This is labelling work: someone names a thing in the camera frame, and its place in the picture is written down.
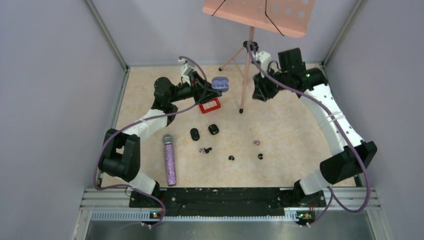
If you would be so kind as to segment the silver blue earbud charging case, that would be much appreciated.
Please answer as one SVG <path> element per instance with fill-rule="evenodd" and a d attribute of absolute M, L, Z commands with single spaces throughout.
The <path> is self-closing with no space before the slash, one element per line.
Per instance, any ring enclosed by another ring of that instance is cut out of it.
<path fill-rule="evenodd" d="M 225 93 L 229 90 L 229 79 L 225 76 L 216 76 L 211 80 L 211 87 Z"/>

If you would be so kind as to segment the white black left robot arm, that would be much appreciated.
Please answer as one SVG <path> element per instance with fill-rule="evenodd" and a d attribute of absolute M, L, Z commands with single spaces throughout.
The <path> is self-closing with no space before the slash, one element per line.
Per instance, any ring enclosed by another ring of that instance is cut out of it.
<path fill-rule="evenodd" d="M 182 75 L 182 82 L 173 84 L 167 77 L 154 82 L 154 101 L 149 111 L 139 120 L 121 130 L 109 129 L 97 164 L 97 169 L 124 181 L 141 194 L 149 207 L 160 202 L 159 183 L 141 170 L 141 143 L 158 130 L 169 126 L 180 113 L 175 102 L 194 99 L 195 104 L 205 104 L 229 90 L 227 77 L 214 77 L 211 82 L 195 70 Z"/>

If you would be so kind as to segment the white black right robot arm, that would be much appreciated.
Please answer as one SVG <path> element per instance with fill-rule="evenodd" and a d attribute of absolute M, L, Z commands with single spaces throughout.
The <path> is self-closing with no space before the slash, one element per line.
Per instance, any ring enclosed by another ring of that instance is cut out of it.
<path fill-rule="evenodd" d="M 307 206 L 314 194 L 363 172 L 377 153 L 373 141 L 365 141 L 352 127 L 335 101 L 329 82 L 317 68 L 306 68 L 299 48 L 279 52 L 279 70 L 271 68 L 266 51 L 253 54 L 259 73 L 253 77 L 252 98 L 267 101 L 282 90 L 293 90 L 310 110 L 328 143 L 331 157 L 317 170 L 294 184 L 293 200 Z"/>

